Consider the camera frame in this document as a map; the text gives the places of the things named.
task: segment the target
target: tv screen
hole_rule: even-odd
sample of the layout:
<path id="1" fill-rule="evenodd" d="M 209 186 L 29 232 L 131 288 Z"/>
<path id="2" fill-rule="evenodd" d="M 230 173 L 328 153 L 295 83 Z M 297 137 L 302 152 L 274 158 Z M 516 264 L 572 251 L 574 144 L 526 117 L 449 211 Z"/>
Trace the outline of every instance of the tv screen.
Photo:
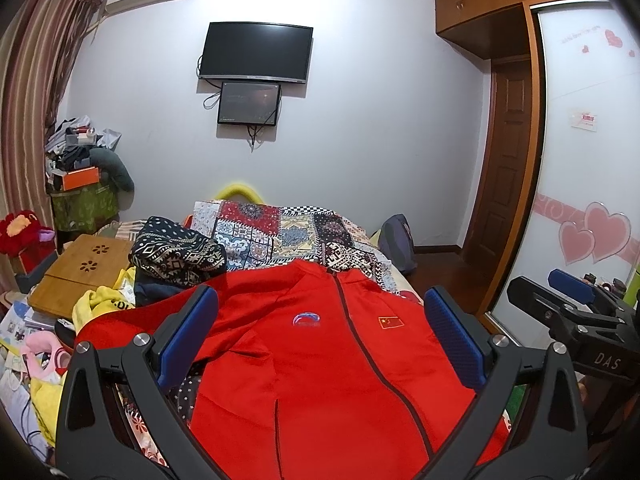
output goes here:
<path id="1" fill-rule="evenodd" d="M 297 25 L 210 23 L 200 78 L 305 83 L 312 34 Z"/>
<path id="2" fill-rule="evenodd" d="M 279 84 L 224 82 L 218 106 L 218 124 L 275 126 L 279 97 Z"/>

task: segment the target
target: pink neck pillow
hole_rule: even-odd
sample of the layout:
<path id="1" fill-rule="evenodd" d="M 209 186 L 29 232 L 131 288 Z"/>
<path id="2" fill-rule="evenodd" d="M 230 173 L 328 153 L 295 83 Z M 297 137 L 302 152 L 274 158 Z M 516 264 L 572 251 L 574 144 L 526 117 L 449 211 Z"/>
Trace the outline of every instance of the pink neck pillow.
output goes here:
<path id="1" fill-rule="evenodd" d="M 36 355 L 43 352 L 51 354 L 46 368 L 42 368 L 36 359 Z M 65 351 L 56 335 L 46 330 L 34 332 L 24 338 L 20 353 L 27 357 L 29 375 L 43 381 L 47 380 L 54 372 L 62 375 L 71 360 L 71 355 Z"/>

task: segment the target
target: blue gripper pad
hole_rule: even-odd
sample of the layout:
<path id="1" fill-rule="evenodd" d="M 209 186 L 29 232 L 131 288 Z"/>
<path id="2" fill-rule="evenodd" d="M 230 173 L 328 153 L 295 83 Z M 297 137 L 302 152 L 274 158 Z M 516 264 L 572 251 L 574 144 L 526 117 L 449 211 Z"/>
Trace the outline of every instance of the blue gripper pad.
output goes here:
<path id="1" fill-rule="evenodd" d="M 486 383 L 485 356 L 460 322 L 461 317 L 473 316 L 465 314 L 448 294 L 446 299 L 443 298 L 444 294 L 439 289 L 440 287 L 430 288 L 424 295 L 427 321 L 462 385 L 477 392 Z M 475 317 L 469 321 L 480 325 Z M 488 340 L 489 333 L 481 325 L 480 328 L 486 333 Z"/>
<path id="2" fill-rule="evenodd" d="M 595 295 L 589 283 L 579 280 L 564 270 L 556 269 L 549 273 L 549 286 L 562 292 L 569 298 L 573 298 L 583 305 L 593 303 Z"/>
<path id="3" fill-rule="evenodd" d="M 167 394 L 181 384 L 204 339 L 218 316 L 218 295 L 210 286 L 201 285 L 194 292 L 199 296 L 190 312 L 182 320 L 180 328 L 160 354 L 158 387 Z"/>

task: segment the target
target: red jacket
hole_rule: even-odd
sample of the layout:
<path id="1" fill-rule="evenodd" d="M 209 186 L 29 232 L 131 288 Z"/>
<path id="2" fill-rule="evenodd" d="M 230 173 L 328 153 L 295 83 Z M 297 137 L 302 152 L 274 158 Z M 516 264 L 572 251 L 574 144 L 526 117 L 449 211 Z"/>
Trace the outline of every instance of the red jacket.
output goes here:
<path id="1" fill-rule="evenodd" d="M 207 283 L 220 312 L 196 358 L 209 363 L 191 431 L 233 480 L 409 480 L 474 397 L 422 307 L 359 270 L 295 260 Z M 123 346 L 190 294 L 100 316 L 78 340 Z M 293 324 L 305 312 L 319 322 Z M 506 437 L 500 423 L 482 462 Z"/>

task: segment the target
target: red box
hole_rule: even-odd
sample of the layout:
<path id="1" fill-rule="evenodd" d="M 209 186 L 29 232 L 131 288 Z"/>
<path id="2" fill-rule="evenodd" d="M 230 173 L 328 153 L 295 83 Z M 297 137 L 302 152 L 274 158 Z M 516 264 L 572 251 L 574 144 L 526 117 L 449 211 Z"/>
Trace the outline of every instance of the red box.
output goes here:
<path id="1" fill-rule="evenodd" d="M 62 189 L 69 191 L 76 187 L 88 186 L 100 182 L 100 171 L 92 166 L 84 170 L 70 171 L 62 177 Z"/>
<path id="2" fill-rule="evenodd" d="M 25 247 L 15 258 L 9 258 L 15 274 L 29 274 L 38 264 L 56 250 L 56 242 L 37 242 Z"/>

